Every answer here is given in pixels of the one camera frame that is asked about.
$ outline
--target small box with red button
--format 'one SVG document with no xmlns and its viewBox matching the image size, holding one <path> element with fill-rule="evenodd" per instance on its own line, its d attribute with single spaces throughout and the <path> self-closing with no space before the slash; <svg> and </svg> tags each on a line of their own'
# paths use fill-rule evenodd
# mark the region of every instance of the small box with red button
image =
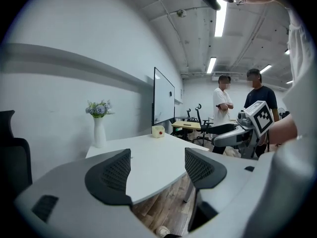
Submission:
<svg viewBox="0 0 317 238">
<path fill-rule="evenodd" d="M 152 135 L 155 138 L 164 137 L 165 128 L 163 126 L 152 126 Z"/>
</svg>

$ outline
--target man in black t-shirt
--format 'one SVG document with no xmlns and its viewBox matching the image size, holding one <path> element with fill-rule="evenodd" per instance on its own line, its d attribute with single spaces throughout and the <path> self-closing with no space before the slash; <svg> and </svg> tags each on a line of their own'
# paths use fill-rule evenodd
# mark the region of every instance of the man in black t-shirt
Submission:
<svg viewBox="0 0 317 238">
<path fill-rule="evenodd" d="M 247 96 L 244 108 L 248 108 L 256 101 L 266 101 L 268 107 L 272 110 L 274 121 L 279 120 L 277 111 L 276 97 L 272 89 L 262 85 L 262 75 L 258 69 L 250 69 L 247 73 L 247 80 L 252 81 L 254 88 Z M 256 148 L 256 154 L 260 157 L 266 150 L 267 145 L 263 144 Z"/>
</svg>

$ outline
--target black t-shirt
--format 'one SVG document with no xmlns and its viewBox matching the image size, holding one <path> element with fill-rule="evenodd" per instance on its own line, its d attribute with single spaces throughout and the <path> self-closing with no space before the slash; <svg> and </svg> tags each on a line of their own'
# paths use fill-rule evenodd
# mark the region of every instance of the black t-shirt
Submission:
<svg viewBox="0 0 317 238">
<path fill-rule="evenodd" d="M 244 108 L 248 108 L 256 101 L 266 101 L 270 109 L 277 109 L 276 97 L 272 89 L 262 86 L 260 89 L 253 89 L 247 96 Z"/>
</svg>

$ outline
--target whiteboard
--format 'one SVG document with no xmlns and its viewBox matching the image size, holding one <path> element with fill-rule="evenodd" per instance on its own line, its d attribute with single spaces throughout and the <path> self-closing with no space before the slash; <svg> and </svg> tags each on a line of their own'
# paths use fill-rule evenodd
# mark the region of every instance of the whiteboard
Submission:
<svg viewBox="0 0 317 238">
<path fill-rule="evenodd" d="M 174 117 L 175 87 L 156 68 L 154 68 L 153 103 L 153 124 L 157 124 Z"/>
</svg>

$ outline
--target whiteboard frame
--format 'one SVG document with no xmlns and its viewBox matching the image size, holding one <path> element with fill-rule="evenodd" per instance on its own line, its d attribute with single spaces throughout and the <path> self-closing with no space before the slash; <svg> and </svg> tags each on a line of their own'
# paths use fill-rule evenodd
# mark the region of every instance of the whiteboard frame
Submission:
<svg viewBox="0 0 317 238">
<path fill-rule="evenodd" d="M 162 73 L 162 72 L 160 72 L 160 70 L 158 69 L 158 68 L 156 68 L 156 67 L 154 67 L 154 75 L 153 75 L 153 81 L 154 81 L 154 85 L 153 85 L 153 103 L 152 103 L 152 126 L 154 126 L 154 125 L 156 125 L 156 124 L 159 124 L 159 123 L 161 123 L 161 122 L 165 122 L 165 121 L 167 121 L 167 120 L 171 120 L 172 118 L 175 118 L 175 103 L 174 103 L 174 116 L 173 117 L 171 117 L 171 118 L 168 118 L 168 119 L 166 119 L 166 120 L 163 120 L 163 121 L 159 121 L 159 122 L 157 122 L 157 123 L 155 123 L 155 121 L 154 121 L 154 112 L 155 112 L 155 72 L 156 72 L 156 70 L 160 73 L 160 74 L 162 74 L 163 75 L 163 77 L 172 85 L 172 87 L 174 88 L 174 99 L 175 99 L 175 86 L 167 79 L 167 77 L 165 77 L 164 76 L 164 74 Z"/>
</svg>

